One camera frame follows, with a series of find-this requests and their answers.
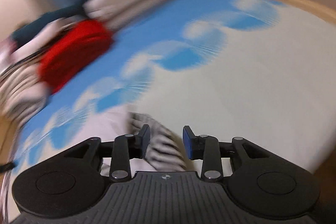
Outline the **striped grey hooded sweater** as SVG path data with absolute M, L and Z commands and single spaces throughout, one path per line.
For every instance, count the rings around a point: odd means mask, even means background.
M 100 170 L 103 160 L 110 159 L 109 176 L 113 181 L 129 180 L 138 171 L 187 170 L 171 130 L 147 114 L 130 111 L 126 105 L 95 115 L 83 131 L 90 142 L 85 162 Z

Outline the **folded white pink clothes stack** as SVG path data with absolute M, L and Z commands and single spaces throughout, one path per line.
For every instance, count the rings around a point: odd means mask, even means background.
M 37 53 L 50 43 L 62 31 L 68 30 L 76 23 L 72 18 L 60 18 L 46 24 L 32 39 L 19 47 L 18 40 L 8 37 L 1 41 L 1 74 L 5 73 L 14 64 Z

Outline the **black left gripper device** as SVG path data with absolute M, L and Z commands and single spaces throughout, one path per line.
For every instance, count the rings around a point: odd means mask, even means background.
M 0 173 L 6 173 L 9 170 L 12 170 L 16 167 L 14 162 L 7 162 L 6 164 L 1 164 L 0 165 Z

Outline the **folded white quilt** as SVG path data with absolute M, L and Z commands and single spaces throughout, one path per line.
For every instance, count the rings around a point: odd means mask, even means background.
M 24 65 L 1 82 L 1 114 L 23 127 L 47 104 L 50 88 L 38 75 L 39 65 Z

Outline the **blue white patterned bedsheet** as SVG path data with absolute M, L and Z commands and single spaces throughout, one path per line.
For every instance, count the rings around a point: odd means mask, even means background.
M 335 145 L 335 24 L 274 0 L 169 0 L 114 36 L 112 47 L 56 92 L 18 136 L 7 176 L 89 136 L 148 114 L 182 128 L 234 136 L 315 170 Z

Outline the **red knitted blanket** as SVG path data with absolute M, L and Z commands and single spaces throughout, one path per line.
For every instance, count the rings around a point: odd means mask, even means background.
M 42 57 L 39 77 L 52 94 L 60 91 L 84 67 L 105 53 L 112 44 L 113 33 L 92 19 L 72 27 Z

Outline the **dark teal shark plush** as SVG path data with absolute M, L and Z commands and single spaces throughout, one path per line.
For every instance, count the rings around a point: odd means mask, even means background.
M 57 19 L 70 18 L 77 15 L 87 17 L 84 10 L 84 3 L 86 1 L 88 0 L 75 0 L 73 5 L 52 12 L 47 12 L 37 20 L 15 30 L 11 34 L 11 38 L 21 47 L 33 39 L 47 24 Z

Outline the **white plush toy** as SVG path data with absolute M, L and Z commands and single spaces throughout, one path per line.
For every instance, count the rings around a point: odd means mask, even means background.
M 99 21 L 108 20 L 117 11 L 112 0 L 88 0 L 83 4 L 83 8 L 90 18 Z

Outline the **wooden bed frame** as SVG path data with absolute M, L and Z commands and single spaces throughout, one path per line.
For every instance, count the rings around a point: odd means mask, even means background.
M 305 10 L 320 19 L 335 24 L 335 10 L 311 0 L 274 0 Z M 9 160 L 11 145 L 14 144 L 14 124 L 1 119 L 1 163 Z

